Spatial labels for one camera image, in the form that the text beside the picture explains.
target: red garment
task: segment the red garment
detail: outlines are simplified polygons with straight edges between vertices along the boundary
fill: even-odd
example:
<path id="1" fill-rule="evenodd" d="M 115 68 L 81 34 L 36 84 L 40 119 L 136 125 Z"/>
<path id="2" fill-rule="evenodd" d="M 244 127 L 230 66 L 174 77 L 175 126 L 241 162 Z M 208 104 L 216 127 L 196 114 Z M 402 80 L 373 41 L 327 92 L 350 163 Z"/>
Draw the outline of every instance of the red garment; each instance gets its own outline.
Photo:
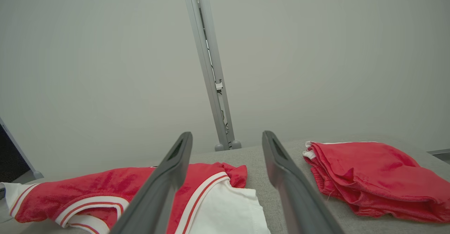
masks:
<path id="1" fill-rule="evenodd" d="M 33 185 L 4 183 L 10 215 L 22 223 L 50 218 L 62 227 L 108 233 L 155 169 L 121 168 Z M 185 183 L 175 194 L 167 234 L 192 223 L 193 217 L 183 213 L 191 215 L 214 184 L 230 180 L 231 186 L 244 188 L 246 178 L 244 165 L 189 165 Z"/>
<path id="2" fill-rule="evenodd" d="M 345 201 L 357 215 L 450 222 L 450 183 L 392 146 L 307 143 L 319 191 Z"/>

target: gray fabric surface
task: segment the gray fabric surface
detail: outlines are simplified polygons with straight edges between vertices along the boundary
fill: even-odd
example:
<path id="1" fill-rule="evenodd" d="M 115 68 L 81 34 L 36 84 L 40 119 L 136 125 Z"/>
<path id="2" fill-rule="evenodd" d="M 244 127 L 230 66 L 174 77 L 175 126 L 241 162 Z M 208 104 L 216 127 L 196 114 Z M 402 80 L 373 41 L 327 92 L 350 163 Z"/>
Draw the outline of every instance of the gray fabric surface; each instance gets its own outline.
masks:
<path id="1" fill-rule="evenodd" d="M 390 144 L 413 157 L 418 163 L 437 175 L 450 181 L 450 165 L 426 153 L 425 149 L 417 149 L 408 143 L 404 143 L 386 136 L 346 136 L 342 138 L 311 138 L 308 140 L 319 141 L 322 143 L 344 142 L 344 141 L 379 141 Z M 302 151 L 305 148 L 305 140 L 291 141 L 283 143 L 297 166 L 302 170 L 310 183 L 316 189 L 314 178 L 310 167 L 305 163 L 302 157 Z M 231 150 L 225 152 L 211 152 L 206 154 L 192 155 L 190 163 L 214 163 L 226 162 L 238 166 L 246 165 L 249 170 L 247 188 L 256 189 L 259 202 L 264 208 L 267 225 L 272 234 L 287 233 L 286 223 L 284 221 L 283 209 L 278 192 L 272 187 L 267 177 L 265 169 L 264 156 L 261 146 Z M 341 224 L 347 234 L 448 234 L 450 233 L 450 224 L 424 224 L 413 221 L 404 221 L 393 218 L 389 215 L 381 218 L 361 217 L 355 215 L 350 208 L 341 201 L 334 198 L 323 196 L 325 205 Z M 31 234 L 31 233 L 50 233 L 50 234 L 87 234 L 87 232 L 78 228 L 61 229 L 57 224 L 51 221 L 40 223 L 20 224 L 14 220 L 0 224 L 0 233 L 8 234 Z"/>

